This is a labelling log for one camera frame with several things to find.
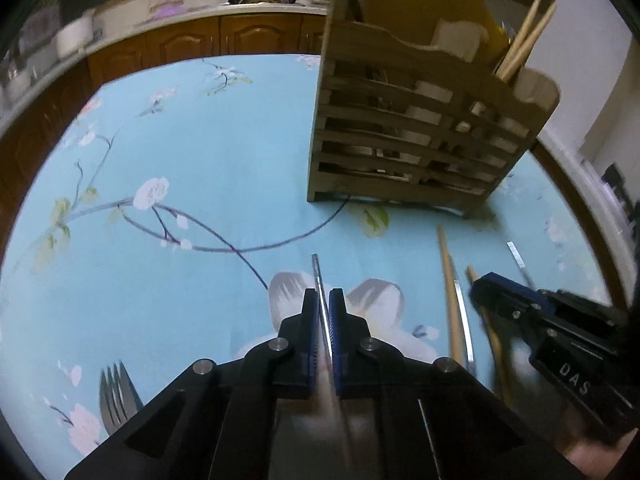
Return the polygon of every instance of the metal screw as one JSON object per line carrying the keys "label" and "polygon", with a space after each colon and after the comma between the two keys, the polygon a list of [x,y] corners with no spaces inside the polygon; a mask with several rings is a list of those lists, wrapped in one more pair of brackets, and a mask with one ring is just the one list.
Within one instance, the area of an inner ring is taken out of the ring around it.
{"label": "metal screw", "polygon": [[360,346],[363,349],[371,352],[380,348],[380,340],[376,339],[375,337],[366,337],[360,342]]}
{"label": "metal screw", "polygon": [[458,369],[458,363],[451,357],[439,357],[433,362],[433,364],[435,364],[440,371],[443,371],[446,374]]}
{"label": "metal screw", "polygon": [[213,370],[213,363],[208,359],[198,359],[192,368],[198,375],[206,375]]}
{"label": "metal screw", "polygon": [[282,352],[283,350],[286,350],[288,346],[289,341],[287,341],[283,337],[275,337],[274,339],[269,341],[269,348],[276,352]]}

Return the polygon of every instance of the kitchen counter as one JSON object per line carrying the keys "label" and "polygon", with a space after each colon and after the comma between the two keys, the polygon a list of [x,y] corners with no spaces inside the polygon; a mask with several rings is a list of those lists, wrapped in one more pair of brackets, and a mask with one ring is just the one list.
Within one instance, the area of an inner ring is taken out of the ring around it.
{"label": "kitchen counter", "polygon": [[76,54],[60,60],[56,65],[52,67],[44,76],[39,78],[18,101],[16,101],[13,107],[0,119],[0,138],[7,131],[9,126],[18,118],[34,101],[41,95],[56,79],[58,79],[63,73],[67,72],[71,67],[77,64],[81,59],[104,49],[111,44],[119,41],[144,34],[150,30],[156,28],[167,27],[169,25],[175,25],[177,23],[188,22],[191,20],[197,20],[199,18],[208,18],[211,16],[228,16],[231,14],[254,14],[254,13],[282,13],[292,12],[299,14],[316,14],[326,15],[327,9],[324,6],[313,6],[303,4],[281,5],[281,4],[244,4],[244,5],[229,5],[222,4],[219,6],[198,9],[176,14],[167,18],[161,18],[158,20],[148,20],[141,22],[130,27],[119,30],[116,34],[111,34],[95,43],[80,49]]}

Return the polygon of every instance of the fork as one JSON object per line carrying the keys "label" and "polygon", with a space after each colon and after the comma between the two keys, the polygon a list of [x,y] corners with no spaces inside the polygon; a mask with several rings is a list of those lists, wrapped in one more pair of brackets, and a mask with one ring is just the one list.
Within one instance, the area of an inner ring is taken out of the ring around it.
{"label": "fork", "polygon": [[119,430],[144,406],[122,361],[120,361],[119,372],[115,364],[113,364],[113,373],[108,366],[106,373],[101,370],[98,395],[100,418],[109,436]]}

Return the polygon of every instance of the cabinet door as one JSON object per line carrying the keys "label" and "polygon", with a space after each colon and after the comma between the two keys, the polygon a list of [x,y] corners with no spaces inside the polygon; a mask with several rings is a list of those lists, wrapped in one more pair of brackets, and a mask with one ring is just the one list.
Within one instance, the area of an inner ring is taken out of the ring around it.
{"label": "cabinet door", "polygon": [[298,52],[300,14],[246,14],[220,19],[221,54]]}
{"label": "cabinet door", "polygon": [[89,72],[95,90],[109,81],[148,66],[143,35],[119,41],[89,56]]}
{"label": "cabinet door", "polygon": [[215,17],[149,31],[146,34],[146,51],[150,66],[217,56],[220,53],[219,28],[220,19]]}
{"label": "cabinet door", "polygon": [[300,52],[304,54],[320,54],[322,50],[322,34],[324,33],[324,16],[306,14],[302,18],[300,33]]}
{"label": "cabinet door", "polygon": [[89,68],[83,59],[46,89],[0,137],[0,259],[31,183],[91,94]]}

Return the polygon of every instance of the wooden chopstick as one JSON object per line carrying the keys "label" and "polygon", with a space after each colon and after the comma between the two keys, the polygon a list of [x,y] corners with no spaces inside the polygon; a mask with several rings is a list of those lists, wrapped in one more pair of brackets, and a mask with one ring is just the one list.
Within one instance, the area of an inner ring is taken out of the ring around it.
{"label": "wooden chopstick", "polygon": [[[472,266],[467,266],[466,275],[469,278],[470,284],[478,279],[478,275]],[[486,308],[484,306],[480,306],[478,310],[482,317],[484,331],[489,338],[491,353],[494,355],[495,371],[498,374],[498,379],[500,380],[500,398],[508,408],[513,409],[515,407],[515,403],[513,400],[513,389],[511,387],[511,375],[507,356],[503,351],[500,337],[491,324]]]}
{"label": "wooden chopstick", "polygon": [[456,287],[453,283],[453,270],[447,249],[447,237],[441,225],[438,226],[438,241],[440,243],[440,256],[442,258],[442,273],[444,274],[444,286],[447,293],[447,319],[449,321],[449,354],[458,364],[463,365],[465,361],[464,339],[460,319],[460,308]]}
{"label": "wooden chopstick", "polygon": [[513,75],[518,71],[521,65],[524,63],[527,56],[533,50],[533,46],[536,44],[536,41],[542,34],[542,31],[545,30],[545,27],[548,25],[551,20],[554,12],[556,12],[556,7],[558,5],[553,2],[549,8],[546,10],[545,15],[542,16],[542,19],[538,22],[536,27],[531,31],[531,34],[527,36],[527,39],[524,41],[522,46],[518,49],[518,51],[514,54],[513,58],[509,61],[508,64],[502,63],[496,75],[498,78],[503,81],[508,81],[513,77]]}
{"label": "wooden chopstick", "polygon": [[536,17],[536,14],[538,12],[538,7],[540,6],[541,1],[542,0],[533,0],[533,3],[529,8],[529,12],[527,12],[527,15],[525,16],[524,21],[520,26],[520,30],[518,31],[518,33],[516,34],[516,37],[511,42],[511,45],[509,46],[509,50],[507,51],[507,55],[504,56],[504,59],[502,60],[500,66],[507,65],[507,63],[510,62],[511,59],[513,59],[516,52],[520,48],[520,45],[524,42],[524,40],[529,35],[529,29],[531,28],[531,25],[533,25],[533,20]]}

